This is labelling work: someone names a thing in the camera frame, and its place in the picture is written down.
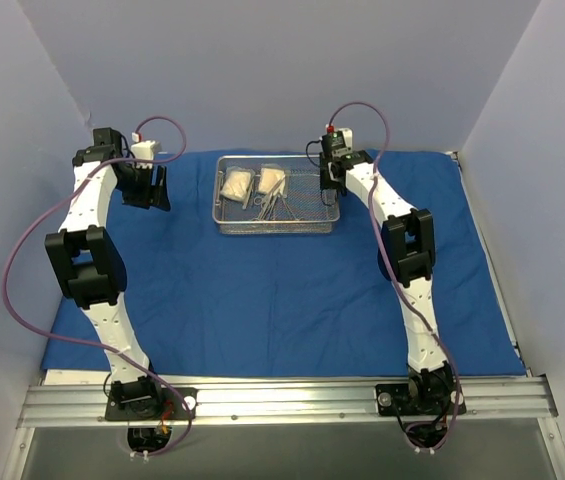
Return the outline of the steel forceps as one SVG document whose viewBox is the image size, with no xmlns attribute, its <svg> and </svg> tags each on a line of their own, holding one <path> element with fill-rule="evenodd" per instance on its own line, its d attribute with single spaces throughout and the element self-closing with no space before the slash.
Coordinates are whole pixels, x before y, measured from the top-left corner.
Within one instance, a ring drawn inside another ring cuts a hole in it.
<svg viewBox="0 0 565 480">
<path fill-rule="evenodd" d="M 276 186 L 270 192 L 255 196 L 253 206 L 258 207 L 259 211 L 253 217 L 254 221 L 268 221 L 273 218 L 276 202 L 283 196 L 283 188 Z"/>
</svg>

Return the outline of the metal mesh instrument tray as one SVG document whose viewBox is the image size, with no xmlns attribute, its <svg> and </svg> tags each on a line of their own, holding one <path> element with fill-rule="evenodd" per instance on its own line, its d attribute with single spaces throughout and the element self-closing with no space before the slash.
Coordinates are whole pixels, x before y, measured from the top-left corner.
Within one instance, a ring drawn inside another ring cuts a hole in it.
<svg viewBox="0 0 565 480">
<path fill-rule="evenodd" d="M 212 218 L 226 235 L 324 234 L 339 220 L 337 193 L 300 155 L 219 158 Z"/>
</svg>

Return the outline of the blue surgical drape cloth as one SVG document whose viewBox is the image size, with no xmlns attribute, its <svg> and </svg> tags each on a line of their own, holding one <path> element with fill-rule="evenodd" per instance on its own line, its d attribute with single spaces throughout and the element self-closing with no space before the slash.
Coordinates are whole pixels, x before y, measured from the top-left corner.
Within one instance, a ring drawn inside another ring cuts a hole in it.
<svg viewBox="0 0 565 480">
<path fill-rule="evenodd" d="M 168 169 L 170 212 L 113 200 L 108 230 L 128 272 L 126 307 L 161 374 L 215 377 L 402 376 L 397 297 L 377 264 L 367 209 L 354 196 L 326 235 L 229 236 L 212 218 L 218 154 Z M 433 301 L 464 376 L 521 375 L 457 164 L 388 152 L 383 176 L 435 223 Z"/>
</svg>

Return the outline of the steel scissors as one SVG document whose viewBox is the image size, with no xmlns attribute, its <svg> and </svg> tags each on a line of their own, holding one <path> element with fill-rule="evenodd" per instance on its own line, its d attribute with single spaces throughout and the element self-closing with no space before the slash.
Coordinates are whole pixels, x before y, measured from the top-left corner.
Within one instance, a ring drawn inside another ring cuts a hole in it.
<svg viewBox="0 0 565 480">
<path fill-rule="evenodd" d="M 293 206 L 287 197 L 281 198 L 282 204 L 292 221 L 304 221 L 304 215 L 299 207 Z"/>
</svg>

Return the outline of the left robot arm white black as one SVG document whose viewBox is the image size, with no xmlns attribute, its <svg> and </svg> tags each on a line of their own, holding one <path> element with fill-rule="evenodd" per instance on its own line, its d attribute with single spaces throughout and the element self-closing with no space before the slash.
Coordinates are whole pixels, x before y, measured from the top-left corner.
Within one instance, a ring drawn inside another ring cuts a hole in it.
<svg viewBox="0 0 565 480">
<path fill-rule="evenodd" d="M 63 296 L 75 302 L 106 346 L 109 421 L 156 419 L 167 403 L 131 325 L 124 299 L 126 267 L 106 229 L 114 192 L 127 206 L 170 211 L 167 170 L 151 163 L 160 149 L 154 140 L 135 136 L 128 142 L 115 129 L 95 129 L 92 145 L 72 160 L 76 195 L 67 215 L 45 238 Z"/>
</svg>

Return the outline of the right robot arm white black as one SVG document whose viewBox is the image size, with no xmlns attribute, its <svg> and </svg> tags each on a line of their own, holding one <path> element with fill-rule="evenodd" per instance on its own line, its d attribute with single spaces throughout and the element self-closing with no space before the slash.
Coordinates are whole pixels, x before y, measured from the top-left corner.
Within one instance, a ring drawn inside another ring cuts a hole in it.
<svg viewBox="0 0 565 480">
<path fill-rule="evenodd" d="M 321 137 L 320 188 L 352 194 L 369 210 L 379 265 L 400 302 L 407 339 L 406 400 L 426 413 L 443 396 L 455 398 L 451 362 L 439 343 L 432 299 L 436 260 L 432 214 L 404 200 L 379 173 L 371 156 L 353 149 L 349 128 L 328 126 Z"/>
</svg>

